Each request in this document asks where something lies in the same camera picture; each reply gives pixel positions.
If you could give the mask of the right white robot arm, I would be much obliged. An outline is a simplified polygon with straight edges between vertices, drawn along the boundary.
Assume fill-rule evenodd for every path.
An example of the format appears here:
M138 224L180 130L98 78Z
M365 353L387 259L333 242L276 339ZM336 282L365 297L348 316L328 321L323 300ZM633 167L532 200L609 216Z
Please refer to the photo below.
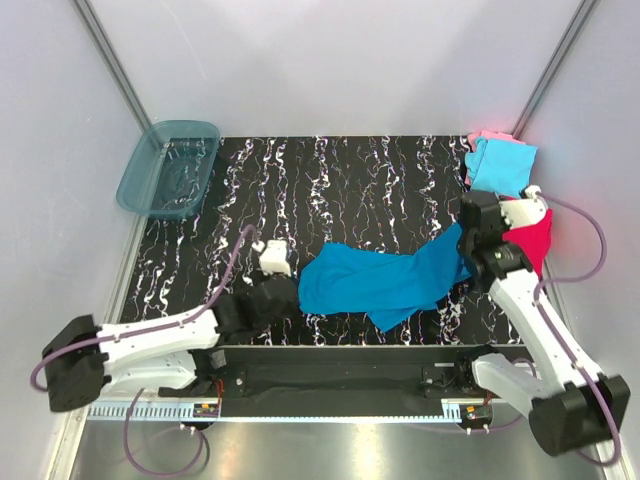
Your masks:
M474 283L509 317L537 370L527 373L482 345L456 359L453 380L463 395L484 391L509 403L552 457L611 442L611 458L599 463L610 467L623 453L620 427L630 388L584 352L544 293L552 281L541 279L525 250L505 238L510 230L529 232L543 224L548 203L536 186L520 198L481 190L461 197L457 250Z

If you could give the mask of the blue t shirt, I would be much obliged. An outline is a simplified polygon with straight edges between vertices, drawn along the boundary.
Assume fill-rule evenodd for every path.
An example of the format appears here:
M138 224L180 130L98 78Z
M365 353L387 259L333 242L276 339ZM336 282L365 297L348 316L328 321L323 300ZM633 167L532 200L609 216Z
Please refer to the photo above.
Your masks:
M470 277L453 224L413 254L389 254L327 243L301 272L300 310L310 315L365 313L386 332L414 313L434 310Z

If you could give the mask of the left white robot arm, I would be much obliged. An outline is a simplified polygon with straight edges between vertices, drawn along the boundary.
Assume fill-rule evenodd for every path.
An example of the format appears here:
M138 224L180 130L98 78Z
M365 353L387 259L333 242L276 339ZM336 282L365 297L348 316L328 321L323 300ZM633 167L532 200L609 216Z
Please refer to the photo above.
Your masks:
M45 378L54 413L141 389L169 398L205 396L222 367L215 349L250 343L296 314L298 305L296 283L275 275L223 293L211 306L155 320L98 325L82 315L44 347L36 372Z

